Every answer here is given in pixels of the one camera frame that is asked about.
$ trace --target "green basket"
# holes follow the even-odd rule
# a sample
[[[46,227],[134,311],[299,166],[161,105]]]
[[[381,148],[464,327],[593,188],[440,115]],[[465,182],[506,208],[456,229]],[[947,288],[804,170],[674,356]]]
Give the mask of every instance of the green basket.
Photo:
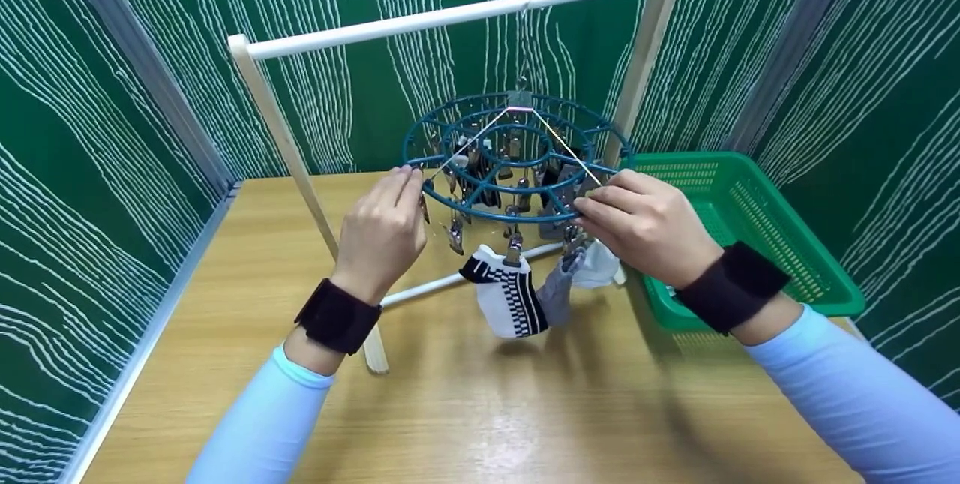
[[[720,245],[740,240],[791,275],[785,292],[828,317],[854,316],[865,302],[854,280],[820,243],[774,184],[750,158],[736,152],[672,152],[624,161],[679,188]],[[672,331],[710,328],[644,276],[652,315]]]

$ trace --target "left hand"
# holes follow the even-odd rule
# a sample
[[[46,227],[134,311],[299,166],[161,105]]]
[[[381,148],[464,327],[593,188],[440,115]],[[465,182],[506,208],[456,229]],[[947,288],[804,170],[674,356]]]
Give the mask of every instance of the left hand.
[[[340,229],[340,256],[330,281],[370,305],[410,269],[426,245],[419,207],[423,173],[394,168],[353,205]]]

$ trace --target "white string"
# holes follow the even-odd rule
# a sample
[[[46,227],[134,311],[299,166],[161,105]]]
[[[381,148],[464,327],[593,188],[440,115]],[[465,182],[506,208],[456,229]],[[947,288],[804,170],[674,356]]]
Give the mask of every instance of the white string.
[[[570,146],[567,146],[566,143],[563,142],[563,139],[561,139],[560,135],[552,128],[552,126],[549,125],[548,122],[546,122],[545,119],[543,119],[543,117],[540,116],[537,111],[531,110],[530,112],[532,112],[532,114],[534,114],[534,116],[537,117],[537,119],[539,119],[539,121],[541,121],[541,124],[543,124],[543,128],[546,128],[546,131],[549,131],[550,134],[553,135],[553,138],[556,139],[556,141],[559,142],[559,145],[560,145],[560,146],[563,146],[563,149],[566,150],[566,153],[568,153],[568,154],[570,155],[570,157],[572,157],[573,159],[575,159],[576,162],[580,164],[580,168],[583,168],[583,170],[585,170],[586,175],[589,176],[590,179],[592,179],[594,182],[596,182],[597,186],[603,186],[603,184],[600,183],[600,179],[597,179],[597,177],[594,176],[594,174],[590,172],[590,169],[587,168],[587,164],[584,163],[584,162],[580,159],[580,156],[576,155],[576,154],[573,152],[573,150],[570,149]]]

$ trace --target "black wrist strap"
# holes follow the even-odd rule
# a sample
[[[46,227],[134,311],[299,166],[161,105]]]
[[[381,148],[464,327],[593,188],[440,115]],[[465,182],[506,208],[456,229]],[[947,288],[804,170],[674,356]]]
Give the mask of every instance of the black wrist strap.
[[[382,311],[382,306],[370,306],[323,279],[294,323],[306,330],[306,337],[323,347],[354,354],[380,320]]]
[[[707,326],[730,333],[746,323],[790,281],[777,265],[744,242],[724,248],[717,262],[676,293],[684,306]]]

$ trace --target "finger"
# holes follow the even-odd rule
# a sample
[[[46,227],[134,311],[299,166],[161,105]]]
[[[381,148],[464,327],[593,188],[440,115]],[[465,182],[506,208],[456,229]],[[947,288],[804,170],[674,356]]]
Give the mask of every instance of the finger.
[[[611,176],[610,180],[607,180],[607,185],[621,187],[637,194],[657,194],[673,189],[673,186],[665,181],[630,169],[621,170]]]
[[[397,205],[397,198],[401,195],[401,190],[404,189],[404,183],[406,183],[409,176],[409,165],[390,169],[390,173],[388,173],[387,176],[384,176],[383,179],[380,179],[378,183],[374,184],[373,189],[367,194],[365,203],[384,204],[394,207]]]
[[[582,228],[583,231],[586,231],[586,234],[589,234],[593,238],[603,242],[604,245],[606,245],[607,248],[610,248],[614,254],[617,254],[617,252],[620,251],[620,239],[615,237],[615,235],[610,231],[600,227],[599,224],[594,223],[594,221],[591,221],[588,218],[574,218],[572,223],[577,225],[577,227]]]
[[[403,184],[397,198],[397,207],[403,213],[409,213],[412,210],[421,211],[419,208],[419,198],[423,195],[423,173],[420,169],[414,169],[410,173],[407,181]]]
[[[593,190],[590,199],[618,208],[628,214],[643,212],[647,201],[642,194],[609,184]]]
[[[594,200],[593,196],[595,195],[596,193],[590,196],[590,199],[579,197],[573,200],[573,207],[580,211],[586,218],[585,221],[591,221],[591,223],[599,225],[610,234],[622,234],[627,231],[633,224],[633,217],[620,210],[620,208],[614,208]]]

